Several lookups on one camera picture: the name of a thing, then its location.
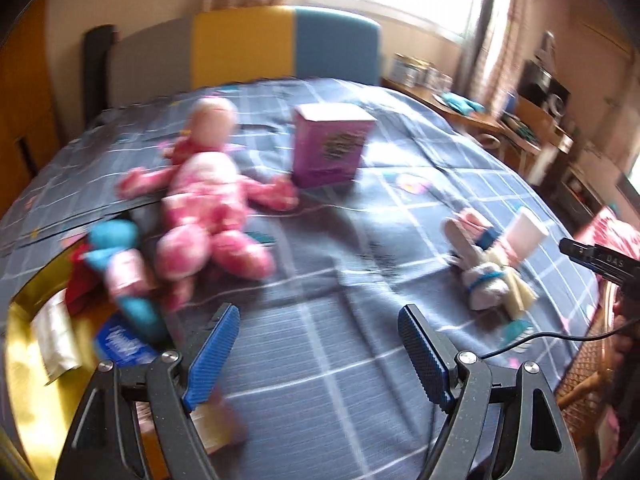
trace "pink stuffed toy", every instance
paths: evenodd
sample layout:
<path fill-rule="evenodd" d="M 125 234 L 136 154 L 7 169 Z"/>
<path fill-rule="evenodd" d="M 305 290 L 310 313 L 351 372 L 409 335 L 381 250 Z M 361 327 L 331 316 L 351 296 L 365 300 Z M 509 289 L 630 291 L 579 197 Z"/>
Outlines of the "pink stuffed toy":
<path fill-rule="evenodd" d="M 247 200 L 276 211 L 298 205 L 288 175 L 261 184 L 238 173 L 223 152 L 237 124 L 236 108 L 224 98 L 196 102 L 181 136 L 165 156 L 172 165 L 157 171 L 134 168 L 118 184 L 121 198 L 131 199 L 167 187 L 162 199 L 169 231 L 158 242 L 156 270 L 173 283 L 167 307 L 181 308 L 191 299 L 194 275 L 209 259 L 249 280 L 274 269 L 269 251 L 242 232 L 250 213 Z"/>

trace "cardboard box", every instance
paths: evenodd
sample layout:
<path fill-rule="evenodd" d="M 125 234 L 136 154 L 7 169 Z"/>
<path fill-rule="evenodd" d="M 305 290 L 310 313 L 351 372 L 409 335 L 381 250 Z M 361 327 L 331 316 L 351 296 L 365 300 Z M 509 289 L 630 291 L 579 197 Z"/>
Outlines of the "cardboard box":
<path fill-rule="evenodd" d="M 298 187 L 352 180 L 376 118 L 350 103 L 313 103 L 294 109 L 293 182 Z"/>

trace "screw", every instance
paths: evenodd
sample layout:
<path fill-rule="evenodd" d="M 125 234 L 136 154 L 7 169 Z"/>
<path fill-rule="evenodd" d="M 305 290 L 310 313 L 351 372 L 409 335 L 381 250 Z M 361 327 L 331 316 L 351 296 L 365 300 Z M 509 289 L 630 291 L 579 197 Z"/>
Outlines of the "screw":
<path fill-rule="evenodd" d="M 478 361 L 478 356 L 473 352 L 460 352 L 458 354 L 458 359 L 460 359 L 460 362 L 464 363 L 465 365 L 472 365 L 473 363 Z"/>
<path fill-rule="evenodd" d="M 540 367 L 533 361 L 525 361 L 524 369 L 530 374 L 537 374 L 540 371 Z"/>
<path fill-rule="evenodd" d="M 109 372 L 113 369 L 113 361 L 100 361 L 98 363 L 98 371 L 99 372 Z"/>
<path fill-rule="evenodd" d="M 167 350 L 166 352 L 162 352 L 161 359 L 163 363 L 175 363 L 179 357 L 180 354 L 178 354 L 177 351 Z"/>

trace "bedsheet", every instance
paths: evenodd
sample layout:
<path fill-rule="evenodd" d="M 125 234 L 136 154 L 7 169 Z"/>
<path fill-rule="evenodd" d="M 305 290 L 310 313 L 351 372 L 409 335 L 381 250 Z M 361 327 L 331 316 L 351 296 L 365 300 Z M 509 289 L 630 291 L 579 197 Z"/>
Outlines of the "bedsheet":
<path fill-rule="evenodd" d="M 210 94 L 238 106 L 233 157 L 243 173 L 262 181 L 290 170 L 293 105 L 351 102 L 378 119 L 353 184 L 304 190 L 289 213 L 256 208 L 247 230 L 274 238 L 274 276 L 254 283 L 205 270 L 180 312 L 190 332 L 222 301 L 241 311 L 240 335 L 219 384 L 247 424 L 248 440 L 215 456 L 222 478 L 417 477 L 443 417 L 436 410 L 431 420 L 397 334 L 398 310 L 417 304 L 459 349 L 478 354 L 519 333 L 503 309 L 466 306 L 440 231 L 453 211 L 472 206 L 504 228 L 518 208 L 529 207 L 551 236 L 520 269 L 540 296 L 523 323 L 536 331 L 586 331 L 597 302 L 594 275 L 559 253 L 567 232 L 519 176 L 408 97 L 324 79 L 201 89 L 101 114 L 2 219 L 2 321 L 12 295 L 78 226 L 133 208 L 152 257 L 160 196 L 119 201 L 114 184 L 132 167 L 165 164 L 162 147 L 177 137 L 193 102 Z M 538 339 L 492 362 L 517 367 L 535 360 L 553 388 L 577 349 Z M 11 432 L 5 388 L 2 424 Z M 495 421 L 493 410 L 476 460 L 487 456 Z"/>

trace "headboard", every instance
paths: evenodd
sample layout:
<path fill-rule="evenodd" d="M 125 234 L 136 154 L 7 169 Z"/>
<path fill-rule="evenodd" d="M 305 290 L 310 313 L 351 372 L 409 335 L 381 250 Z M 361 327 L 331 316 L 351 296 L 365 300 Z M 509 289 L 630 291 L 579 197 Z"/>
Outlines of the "headboard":
<path fill-rule="evenodd" d="M 378 84 L 380 26 L 321 7 L 203 12 L 140 30 L 111 48 L 108 105 L 258 78 Z"/>

